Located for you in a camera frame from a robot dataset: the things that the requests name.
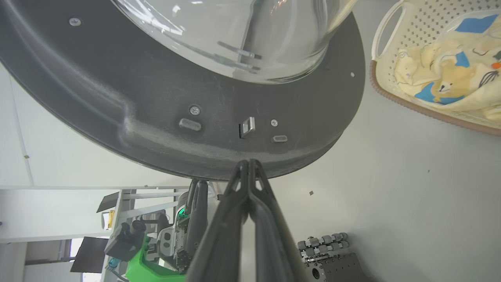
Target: washing machine door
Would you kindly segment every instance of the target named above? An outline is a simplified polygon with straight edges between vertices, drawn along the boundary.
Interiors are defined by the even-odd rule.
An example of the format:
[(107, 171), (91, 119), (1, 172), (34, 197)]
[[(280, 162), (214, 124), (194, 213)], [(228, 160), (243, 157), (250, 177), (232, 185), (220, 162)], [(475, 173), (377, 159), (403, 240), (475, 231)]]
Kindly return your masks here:
[(329, 3), (2, 0), (0, 60), (61, 121), (132, 161), (228, 180), (257, 159), (272, 178), (327, 152), (361, 101), (357, 24), (336, 27)]

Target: basket handle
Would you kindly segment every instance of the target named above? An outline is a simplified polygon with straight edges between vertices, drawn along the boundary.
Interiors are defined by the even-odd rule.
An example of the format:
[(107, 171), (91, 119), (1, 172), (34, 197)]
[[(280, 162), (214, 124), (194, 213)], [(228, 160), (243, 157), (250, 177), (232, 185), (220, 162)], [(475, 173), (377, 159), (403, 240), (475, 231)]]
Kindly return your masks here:
[[(400, 21), (403, 19), (403, 16), (405, 14), (405, 7), (404, 7), (404, 2), (406, 0), (400, 0), (397, 2), (391, 9), (386, 13), (386, 15), (383, 17), (383, 20), (379, 24), (379, 27), (376, 30), (376, 35), (374, 36), (374, 41), (372, 42), (372, 60), (373, 61), (378, 61), (381, 59), (384, 54), (386, 53), (386, 50), (388, 49), (389, 43), (392, 41), (393, 36), (395, 36), (395, 32), (397, 31), (398, 26), (400, 25)], [(390, 19), (393, 17), (393, 15), (398, 11), (399, 8), (403, 8), (402, 10), (402, 15), (400, 16), (400, 20), (393, 30), (393, 33), (391, 34), (390, 40), (388, 40), (388, 43), (386, 43), (386, 46), (384, 47), (383, 51), (381, 54), (379, 54), (379, 41), (381, 41), (381, 36), (383, 35), (383, 31), (386, 29), (386, 25), (390, 21)]]

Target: white plastic basket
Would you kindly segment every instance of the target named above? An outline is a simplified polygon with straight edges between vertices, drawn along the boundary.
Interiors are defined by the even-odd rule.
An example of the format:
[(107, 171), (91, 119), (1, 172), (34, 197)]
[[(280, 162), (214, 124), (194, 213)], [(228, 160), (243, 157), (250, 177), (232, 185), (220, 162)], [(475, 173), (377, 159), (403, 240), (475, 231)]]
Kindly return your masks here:
[[(501, 136), (501, 122), (493, 122), (474, 112), (442, 111), (404, 93), (397, 85), (394, 71), (399, 48), (434, 43), (442, 30), (465, 14), (498, 10), (501, 0), (401, 0), (385, 15), (372, 45), (370, 79), (383, 96), (417, 112), (473, 130)], [(381, 37), (390, 19), (402, 9), (389, 42), (380, 51)]]

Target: blue pattern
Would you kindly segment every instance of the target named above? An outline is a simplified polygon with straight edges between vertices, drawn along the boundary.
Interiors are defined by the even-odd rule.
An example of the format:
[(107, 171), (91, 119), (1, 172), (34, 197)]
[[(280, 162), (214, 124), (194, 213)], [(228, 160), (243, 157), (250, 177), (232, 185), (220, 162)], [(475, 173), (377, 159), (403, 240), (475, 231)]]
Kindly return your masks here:
[(464, 52), (456, 54), (456, 60), (457, 60), (456, 66), (469, 68), (469, 61)]
[(444, 105), (447, 105), (447, 104), (450, 104), (450, 103), (454, 103), (456, 101), (459, 101), (461, 99), (464, 98), (464, 95), (461, 96), (461, 97), (458, 97), (458, 98), (440, 98), (440, 103), (441, 104), (444, 104)]
[(457, 27), (457, 32), (471, 32), (471, 33), (484, 33), (490, 28), (492, 23), (498, 15), (492, 15), (485, 17), (483, 19), (468, 18), (464, 19), (462, 23)]
[(435, 98), (435, 96), (433, 94), (431, 94), (431, 88), (433, 87), (434, 84), (435, 84), (435, 82), (432, 82), (432, 83), (426, 85), (423, 88), (423, 90), (421, 90), (421, 92), (414, 95), (414, 97), (421, 99), (421, 100), (424, 100), (424, 101), (427, 101), (427, 102), (434, 103), (435, 101), (433, 101), (433, 99)]

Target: green robot part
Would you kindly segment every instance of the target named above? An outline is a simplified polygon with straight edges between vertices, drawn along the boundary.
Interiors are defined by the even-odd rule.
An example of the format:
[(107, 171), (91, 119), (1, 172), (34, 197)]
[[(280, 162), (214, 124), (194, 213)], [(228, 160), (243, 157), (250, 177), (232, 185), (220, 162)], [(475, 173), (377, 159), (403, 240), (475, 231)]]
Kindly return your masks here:
[(145, 235), (141, 250), (129, 261), (125, 272), (127, 279), (130, 282), (184, 282), (186, 275), (146, 260), (149, 240)]

